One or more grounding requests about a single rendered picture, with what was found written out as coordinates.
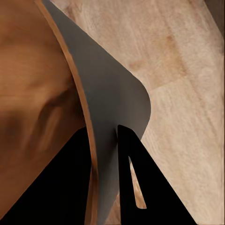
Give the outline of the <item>trash can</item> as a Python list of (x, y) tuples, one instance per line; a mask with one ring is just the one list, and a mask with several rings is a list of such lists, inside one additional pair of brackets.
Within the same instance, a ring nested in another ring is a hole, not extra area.
[(84, 225), (105, 225), (120, 191), (118, 125), (141, 141), (150, 114), (142, 82), (52, 2), (0, 0), (0, 220), (86, 127)]

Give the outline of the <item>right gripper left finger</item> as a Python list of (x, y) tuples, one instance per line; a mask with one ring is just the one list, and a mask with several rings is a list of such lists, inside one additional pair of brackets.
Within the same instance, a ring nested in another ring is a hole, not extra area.
[(84, 225), (91, 171), (87, 128), (79, 129), (0, 220), (0, 225)]

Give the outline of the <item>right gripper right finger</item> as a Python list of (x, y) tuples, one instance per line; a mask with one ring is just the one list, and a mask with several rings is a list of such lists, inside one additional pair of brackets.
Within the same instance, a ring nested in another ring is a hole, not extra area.
[[(130, 156), (147, 209), (136, 206)], [(135, 132), (118, 125), (121, 225), (197, 225)]]

